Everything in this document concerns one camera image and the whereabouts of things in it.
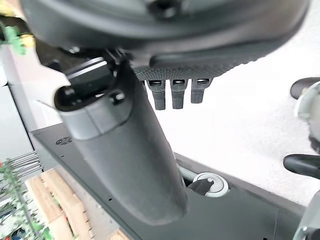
wooden pallet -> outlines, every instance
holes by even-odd
[[[117,230],[115,233],[110,235],[107,240],[129,240],[129,238],[127,238],[121,230]]]
[[[71,233],[67,219],[52,198],[50,192],[43,185],[42,179],[39,176],[35,176],[27,180],[25,185],[54,239],[72,240],[73,234]]]
[[[72,240],[71,230],[79,240],[94,238],[83,203],[55,169],[43,172],[25,184],[55,239]]]

white wall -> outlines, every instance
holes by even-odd
[[[32,151],[9,88],[0,87],[0,161]]]

black lever handle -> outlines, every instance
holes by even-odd
[[[292,154],[283,159],[283,165],[290,172],[320,180],[320,156]]]
[[[209,179],[200,179],[191,183],[188,188],[192,189],[196,193],[204,196],[207,192],[209,192],[211,186],[214,184],[214,181],[209,181]]]

black cylinder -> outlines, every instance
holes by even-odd
[[[129,65],[122,65],[103,96],[88,104],[78,101],[78,109],[70,96],[68,106],[64,92],[57,91],[55,105],[75,145],[113,198],[149,225],[183,217],[187,197],[175,156],[145,86]]]

white floor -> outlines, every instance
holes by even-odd
[[[293,202],[307,205],[320,181],[283,167],[288,154],[315,154],[308,127],[294,117],[291,85],[320,76],[320,1],[314,0],[303,28],[290,42],[256,62],[215,78],[202,104],[157,111],[173,150]]]

